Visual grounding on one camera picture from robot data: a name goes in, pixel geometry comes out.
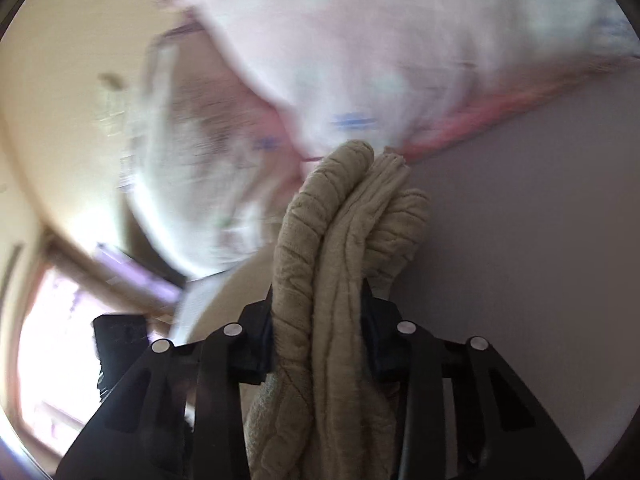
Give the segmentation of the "beige cable-knit sweater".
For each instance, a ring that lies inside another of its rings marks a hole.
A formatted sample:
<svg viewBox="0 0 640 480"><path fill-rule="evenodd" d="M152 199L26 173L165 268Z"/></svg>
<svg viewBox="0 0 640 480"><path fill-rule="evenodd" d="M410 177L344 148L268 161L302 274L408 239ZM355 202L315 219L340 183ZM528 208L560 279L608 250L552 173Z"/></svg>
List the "beige cable-knit sweater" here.
<svg viewBox="0 0 640 480"><path fill-rule="evenodd" d="M409 172L350 141L288 205L272 271L277 366L244 424L253 478L390 476L395 407L368 370L360 294L386 296L424 240L428 199Z"/></svg>

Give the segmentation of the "pink tree-print pillow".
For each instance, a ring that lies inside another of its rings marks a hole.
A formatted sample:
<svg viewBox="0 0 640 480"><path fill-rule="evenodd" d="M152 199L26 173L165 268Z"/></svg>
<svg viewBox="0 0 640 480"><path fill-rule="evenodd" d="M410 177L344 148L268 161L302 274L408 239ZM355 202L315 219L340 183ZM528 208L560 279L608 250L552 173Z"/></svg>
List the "pink tree-print pillow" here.
<svg viewBox="0 0 640 480"><path fill-rule="evenodd" d="M227 271L269 244L303 183L281 114L198 22L150 45L126 133L122 183L134 218L188 278Z"/></svg>

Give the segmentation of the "pink star-print pillow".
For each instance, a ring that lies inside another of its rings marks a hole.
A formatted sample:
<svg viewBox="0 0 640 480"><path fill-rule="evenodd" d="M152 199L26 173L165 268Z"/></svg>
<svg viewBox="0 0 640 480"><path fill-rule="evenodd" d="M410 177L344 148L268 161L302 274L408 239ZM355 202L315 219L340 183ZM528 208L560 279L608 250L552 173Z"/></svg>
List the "pink star-print pillow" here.
<svg viewBox="0 0 640 480"><path fill-rule="evenodd" d="M639 39L615 0L163 0L292 115L298 148L434 153L586 79Z"/></svg>

